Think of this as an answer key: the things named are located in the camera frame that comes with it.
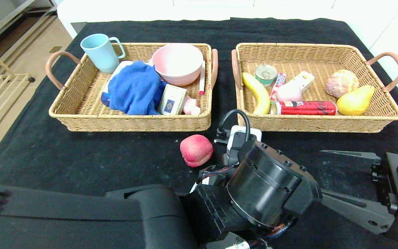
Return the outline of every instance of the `table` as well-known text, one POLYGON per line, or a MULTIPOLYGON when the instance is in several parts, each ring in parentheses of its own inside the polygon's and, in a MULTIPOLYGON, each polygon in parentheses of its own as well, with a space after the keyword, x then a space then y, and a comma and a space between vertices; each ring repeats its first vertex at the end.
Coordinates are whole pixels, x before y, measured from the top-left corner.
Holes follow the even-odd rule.
MULTIPOLYGON (((67 51, 82 57, 79 42, 87 35, 106 33, 122 42, 204 42, 219 51, 218 80, 213 90, 212 125, 199 132, 215 138, 222 116, 236 107, 231 49, 240 42, 350 44, 369 60, 373 56, 344 23, 328 19, 231 19, 225 21, 154 21, 90 23, 67 51)), ((75 65, 60 58, 53 73, 65 82, 75 65)), ((373 65, 384 84, 387 74, 373 65)), ((47 111, 58 90, 45 78, 0 143, 0 183, 49 191, 103 195, 106 191, 160 183, 176 191, 189 191, 199 169, 184 163, 179 144, 194 132, 70 132, 47 111)), ((398 104, 398 89, 391 92, 398 104)), ((229 120, 228 126, 236 119, 229 120)), ((380 133, 264 132, 262 141, 280 149, 324 188, 357 197, 373 198, 367 175, 327 160, 323 149, 372 151, 384 157, 398 153, 398 121, 380 133)), ((215 145, 205 166, 216 164, 226 148, 215 145)), ((398 248, 398 242, 373 235, 321 205, 315 206, 289 232, 276 239, 274 248, 398 248)))

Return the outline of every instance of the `tin can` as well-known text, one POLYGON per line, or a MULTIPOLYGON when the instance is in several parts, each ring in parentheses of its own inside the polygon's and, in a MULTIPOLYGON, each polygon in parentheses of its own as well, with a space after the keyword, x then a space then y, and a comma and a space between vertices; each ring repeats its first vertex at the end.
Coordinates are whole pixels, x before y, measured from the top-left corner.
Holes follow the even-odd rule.
POLYGON ((277 74, 277 78, 276 78, 276 82, 274 83, 273 88, 271 88, 271 92, 270 92, 270 102, 271 102, 271 104, 274 104, 274 102, 277 101, 276 92, 279 89, 279 87, 285 83, 285 81, 286 81, 286 74, 278 73, 277 74))
POLYGON ((276 101, 271 114, 282 115, 336 115, 337 106, 332 101, 276 101))
POLYGON ((254 76, 264 87, 269 87, 277 77, 277 70, 270 65, 260 65, 256 68, 254 76))

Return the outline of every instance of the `mug handle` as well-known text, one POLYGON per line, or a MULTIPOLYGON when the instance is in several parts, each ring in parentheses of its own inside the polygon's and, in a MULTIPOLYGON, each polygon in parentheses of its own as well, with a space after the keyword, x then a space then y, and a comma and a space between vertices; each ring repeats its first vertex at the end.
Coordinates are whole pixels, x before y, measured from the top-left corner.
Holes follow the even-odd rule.
POLYGON ((122 59, 125 57, 125 51, 124 51, 124 47, 122 47, 121 42, 119 41, 119 39, 117 39, 116 37, 110 37, 109 38, 110 41, 116 41, 119 44, 119 47, 121 48, 122 51, 122 55, 118 56, 118 58, 122 59))

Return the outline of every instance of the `red can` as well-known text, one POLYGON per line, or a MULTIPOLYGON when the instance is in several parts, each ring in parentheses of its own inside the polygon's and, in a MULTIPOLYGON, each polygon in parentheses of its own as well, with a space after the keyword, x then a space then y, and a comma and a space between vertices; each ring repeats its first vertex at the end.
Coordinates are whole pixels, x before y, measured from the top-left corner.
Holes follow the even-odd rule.
POLYGON ((336 115, 337 106, 332 101, 276 101, 271 114, 284 115, 336 115))

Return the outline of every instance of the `red peach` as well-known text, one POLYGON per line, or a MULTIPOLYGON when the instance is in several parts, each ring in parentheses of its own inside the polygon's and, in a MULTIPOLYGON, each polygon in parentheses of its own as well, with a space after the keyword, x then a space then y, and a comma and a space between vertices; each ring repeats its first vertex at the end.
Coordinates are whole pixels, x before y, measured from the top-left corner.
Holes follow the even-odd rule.
POLYGON ((213 145, 206 137, 195 134, 180 142, 180 152, 188 166, 199 167, 211 158, 213 145))

